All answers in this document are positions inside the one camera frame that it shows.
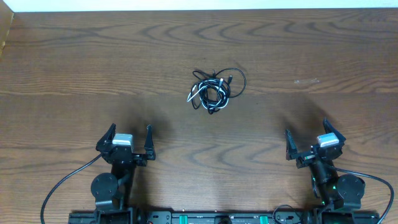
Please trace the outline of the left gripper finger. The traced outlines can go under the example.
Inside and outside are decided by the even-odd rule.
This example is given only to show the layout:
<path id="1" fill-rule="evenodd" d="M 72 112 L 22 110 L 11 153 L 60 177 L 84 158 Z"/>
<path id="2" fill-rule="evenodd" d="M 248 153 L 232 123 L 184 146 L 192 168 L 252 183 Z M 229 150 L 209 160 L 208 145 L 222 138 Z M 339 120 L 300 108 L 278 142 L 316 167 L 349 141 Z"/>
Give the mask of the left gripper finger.
<path id="1" fill-rule="evenodd" d="M 154 161 L 156 158 L 156 153 L 152 139 L 152 126 L 150 124 L 147 126 L 147 136 L 144 144 L 144 149 L 146 151 L 147 160 Z"/>
<path id="2" fill-rule="evenodd" d="M 112 144 L 113 138 L 116 134 L 116 125 L 113 123 L 105 134 L 100 138 L 96 144 L 96 150 L 99 152 L 104 152 L 109 145 Z"/>

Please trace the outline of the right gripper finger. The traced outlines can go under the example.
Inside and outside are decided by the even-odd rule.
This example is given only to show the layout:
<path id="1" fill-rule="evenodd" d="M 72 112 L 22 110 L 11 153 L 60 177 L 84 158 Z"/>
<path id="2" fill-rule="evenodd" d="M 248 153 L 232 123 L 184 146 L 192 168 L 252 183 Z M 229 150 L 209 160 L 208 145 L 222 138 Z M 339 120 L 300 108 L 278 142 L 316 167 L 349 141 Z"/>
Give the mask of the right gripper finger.
<path id="1" fill-rule="evenodd" d="M 335 133 L 340 140 L 339 143 L 344 143 L 346 141 L 346 138 L 337 129 L 335 129 L 326 118 L 323 120 L 323 127 L 325 130 L 325 134 Z"/>
<path id="2" fill-rule="evenodd" d="M 285 138 L 286 138 L 286 159 L 288 161 L 296 159 L 297 147 L 295 145 L 295 141 L 292 137 L 292 134 L 288 129 L 285 130 Z"/>

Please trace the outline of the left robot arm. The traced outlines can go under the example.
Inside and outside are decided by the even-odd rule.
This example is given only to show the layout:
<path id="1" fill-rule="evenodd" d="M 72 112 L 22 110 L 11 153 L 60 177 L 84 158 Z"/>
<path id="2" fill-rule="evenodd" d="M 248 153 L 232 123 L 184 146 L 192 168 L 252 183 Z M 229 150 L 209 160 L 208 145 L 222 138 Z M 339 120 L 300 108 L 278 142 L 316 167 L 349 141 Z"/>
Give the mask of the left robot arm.
<path id="1" fill-rule="evenodd" d="M 115 124 L 97 142 L 96 150 L 111 171 L 97 175 L 91 183 L 96 223 L 147 223 L 146 213 L 130 206 L 129 198 L 135 169 L 156 158 L 151 125 L 147 126 L 144 149 L 144 153 L 136 153 L 133 135 L 117 133 Z"/>

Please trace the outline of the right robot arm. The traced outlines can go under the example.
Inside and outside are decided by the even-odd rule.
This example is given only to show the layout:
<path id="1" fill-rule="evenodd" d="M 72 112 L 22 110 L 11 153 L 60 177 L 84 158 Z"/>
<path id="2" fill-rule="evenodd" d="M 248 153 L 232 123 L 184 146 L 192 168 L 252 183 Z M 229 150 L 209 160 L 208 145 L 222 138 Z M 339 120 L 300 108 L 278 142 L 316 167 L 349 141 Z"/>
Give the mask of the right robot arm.
<path id="1" fill-rule="evenodd" d="M 298 152 L 292 133 L 285 130 L 286 159 L 294 160 L 297 168 L 308 167 L 312 175 L 314 195 L 322 205 L 304 212 L 302 223 L 354 223 L 354 211 L 361 208 L 365 182 L 356 174 L 338 174 L 333 161 L 343 153 L 346 138 L 327 120 L 323 120 L 325 134 L 304 152 Z"/>

